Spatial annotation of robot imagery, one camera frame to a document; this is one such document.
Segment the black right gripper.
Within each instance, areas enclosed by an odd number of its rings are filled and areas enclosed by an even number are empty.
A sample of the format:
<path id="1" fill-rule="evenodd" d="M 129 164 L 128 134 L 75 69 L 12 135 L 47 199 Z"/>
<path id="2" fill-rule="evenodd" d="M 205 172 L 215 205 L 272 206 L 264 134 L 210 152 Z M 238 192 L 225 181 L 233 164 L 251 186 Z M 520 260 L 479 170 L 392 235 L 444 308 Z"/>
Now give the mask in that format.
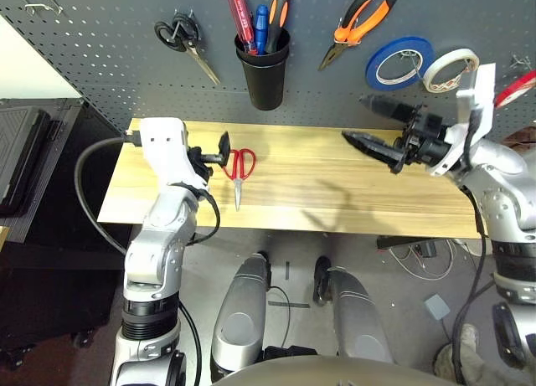
<path id="1" fill-rule="evenodd" d="M 415 162 L 433 167 L 450 151 L 451 145 L 445 141 L 448 127 L 443 124 L 443 118 L 421 112 L 423 105 L 408 105 L 385 95 L 365 95 L 359 102 L 378 116 L 405 124 L 393 146 L 365 132 L 342 131 L 350 145 L 385 163 L 392 173 L 398 174 L 405 164 Z"/>

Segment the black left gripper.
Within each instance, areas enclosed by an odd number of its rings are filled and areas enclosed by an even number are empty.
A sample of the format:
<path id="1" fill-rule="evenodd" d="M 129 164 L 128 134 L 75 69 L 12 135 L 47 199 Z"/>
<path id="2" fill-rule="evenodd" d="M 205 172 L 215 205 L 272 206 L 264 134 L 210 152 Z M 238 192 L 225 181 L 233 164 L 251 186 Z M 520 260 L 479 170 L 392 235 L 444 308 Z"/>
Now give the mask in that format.
<path id="1" fill-rule="evenodd" d="M 200 176 L 205 182 L 214 174 L 210 164 L 218 164 L 221 167 L 226 167 L 230 155 L 230 139 L 229 133 L 226 131 L 219 140 L 219 153 L 203 154 L 201 147 L 190 147 L 187 151 L 187 156 L 194 172 Z"/>

